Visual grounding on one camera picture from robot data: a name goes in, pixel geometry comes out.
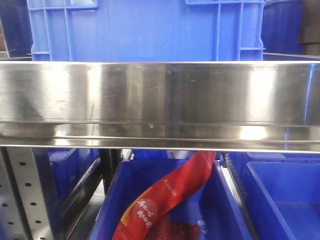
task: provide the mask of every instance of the metal shelf lip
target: metal shelf lip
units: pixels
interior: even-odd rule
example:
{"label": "metal shelf lip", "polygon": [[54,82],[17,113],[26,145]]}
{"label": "metal shelf lip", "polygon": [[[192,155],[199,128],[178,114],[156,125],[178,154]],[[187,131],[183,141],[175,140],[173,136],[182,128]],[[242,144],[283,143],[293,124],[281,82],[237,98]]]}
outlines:
{"label": "metal shelf lip", "polygon": [[320,152],[320,62],[0,61],[2,146]]}

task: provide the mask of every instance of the blue storage bin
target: blue storage bin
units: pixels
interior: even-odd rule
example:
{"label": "blue storage bin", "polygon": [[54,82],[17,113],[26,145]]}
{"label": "blue storage bin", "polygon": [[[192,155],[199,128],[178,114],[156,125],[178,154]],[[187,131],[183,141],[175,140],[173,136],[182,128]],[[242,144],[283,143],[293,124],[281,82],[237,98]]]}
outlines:
{"label": "blue storage bin", "polygon": [[55,151],[49,148],[48,153],[57,195],[65,199],[79,180],[78,149],[62,148]]}
{"label": "blue storage bin", "polygon": [[261,240],[318,240],[320,164],[249,162],[246,206]]}
{"label": "blue storage bin", "polygon": [[134,160],[189,159],[196,151],[132,149]]}
{"label": "blue storage bin", "polygon": [[[117,224],[130,204],[144,190],[185,161],[167,159],[121,162],[89,240],[111,240]],[[214,164],[206,184],[170,211],[171,220],[202,223],[199,240],[251,240],[221,166],[217,160]]]}
{"label": "blue storage bin", "polygon": [[1,240],[6,240],[7,239],[1,224],[0,224],[0,239]]}
{"label": "blue storage bin", "polygon": [[233,167],[232,173],[239,177],[244,187],[248,162],[320,163],[320,154],[314,153],[229,152],[228,156]]}
{"label": "blue storage bin", "polygon": [[262,41],[267,53],[302,54],[298,43],[303,0],[268,0],[262,21]]}
{"label": "blue storage bin", "polygon": [[264,0],[28,0],[36,61],[262,60]]}
{"label": "blue storage bin", "polygon": [[78,149],[78,176],[81,176],[99,156],[99,149],[79,148]]}

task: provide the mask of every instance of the red plastic bag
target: red plastic bag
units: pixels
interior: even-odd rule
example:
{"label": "red plastic bag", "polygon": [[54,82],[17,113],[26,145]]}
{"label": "red plastic bag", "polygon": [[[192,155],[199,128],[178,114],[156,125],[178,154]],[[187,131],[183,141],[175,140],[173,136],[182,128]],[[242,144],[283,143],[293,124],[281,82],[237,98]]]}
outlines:
{"label": "red plastic bag", "polygon": [[214,151],[198,151],[178,169],[144,191],[125,211],[112,240],[144,240],[172,208],[197,192],[208,180]]}

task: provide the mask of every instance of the perforated metal rack upright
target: perforated metal rack upright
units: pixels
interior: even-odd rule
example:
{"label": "perforated metal rack upright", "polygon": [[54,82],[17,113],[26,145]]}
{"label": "perforated metal rack upright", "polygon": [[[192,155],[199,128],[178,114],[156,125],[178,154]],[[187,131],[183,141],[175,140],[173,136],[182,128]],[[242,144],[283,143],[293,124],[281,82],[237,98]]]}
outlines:
{"label": "perforated metal rack upright", "polygon": [[42,147],[320,152],[317,61],[2,61],[0,86],[10,240],[66,237]]}

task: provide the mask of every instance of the red item inside bin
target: red item inside bin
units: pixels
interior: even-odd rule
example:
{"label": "red item inside bin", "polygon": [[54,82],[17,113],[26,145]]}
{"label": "red item inside bin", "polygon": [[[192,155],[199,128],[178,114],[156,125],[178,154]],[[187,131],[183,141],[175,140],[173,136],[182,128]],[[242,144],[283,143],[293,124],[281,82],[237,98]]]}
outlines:
{"label": "red item inside bin", "polygon": [[[144,240],[148,232],[166,213],[205,184],[211,175],[215,154],[214,151],[196,152],[181,167],[145,190],[124,212],[112,240]],[[166,224],[168,220],[165,218],[163,221],[162,224]],[[188,232],[184,223],[172,223],[171,227]],[[189,238],[168,236],[168,239]]]}
{"label": "red item inside bin", "polygon": [[197,240],[199,225],[171,221],[164,215],[147,233],[144,240]]}

